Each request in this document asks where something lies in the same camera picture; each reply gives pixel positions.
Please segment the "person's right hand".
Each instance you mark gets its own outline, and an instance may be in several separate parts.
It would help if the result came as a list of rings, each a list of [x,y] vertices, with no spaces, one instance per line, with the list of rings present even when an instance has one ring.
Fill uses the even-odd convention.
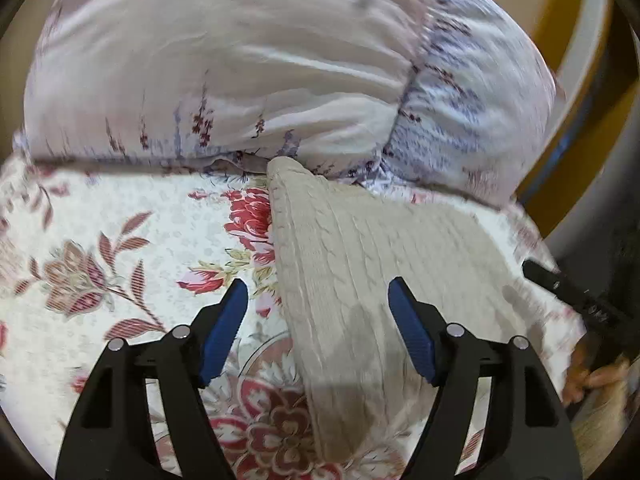
[[[587,361],[591,356],[591,347],[590,337],[585,335],[572,352],[562,390],[562,402],[566,408],[584,400],[587,393],[596,395],[595,406],[607,404],[615,391],[626,382],[629,361],[624,356],[619,356],[611,364],[590,370]]]

